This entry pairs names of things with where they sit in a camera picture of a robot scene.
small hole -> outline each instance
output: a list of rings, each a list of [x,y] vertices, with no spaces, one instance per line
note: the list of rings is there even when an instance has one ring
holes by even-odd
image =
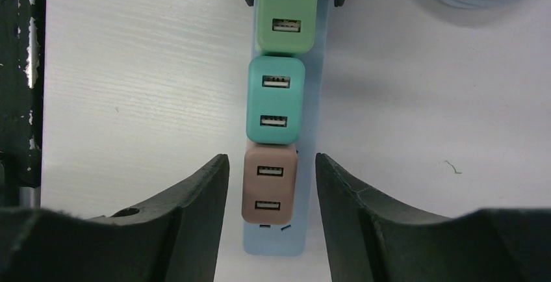
[[[139,209],[135,209],[134,207],[129,207],[127,209],[123,209],[122,211],[118,211],[115,215],[112,217],[126,217],[126,216],[132,216],[135,214],[138,214],[140,212]]]

teal usb charger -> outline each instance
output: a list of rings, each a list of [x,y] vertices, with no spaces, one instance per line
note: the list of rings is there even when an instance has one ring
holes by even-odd
[[[305,68],[290,57],[259,56],[249,65],[247,137],[258,144],[291,144],[298,138]]]
[[[308,52],[316,37],[318,0],[257,0],[256,48],[262,55]]]

usb charger stack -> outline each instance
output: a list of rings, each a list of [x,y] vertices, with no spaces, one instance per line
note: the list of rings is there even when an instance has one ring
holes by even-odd
[[[296,55],[314,45],[317,0],[257,0],[249,65],[242,216],[261,225],[292,218],[305,67]]]

white wood grain surface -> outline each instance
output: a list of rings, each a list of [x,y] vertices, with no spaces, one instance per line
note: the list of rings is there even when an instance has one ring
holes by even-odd
[[[252,14],[243,0],[47,0],[43,206],[110,215],[227,153],[216,280],[330,281],[316,197],[301,257],[241,247]],[[548,0],[347,0],[330,13],[319,151],[447,216],[550,206],[549,25]]]

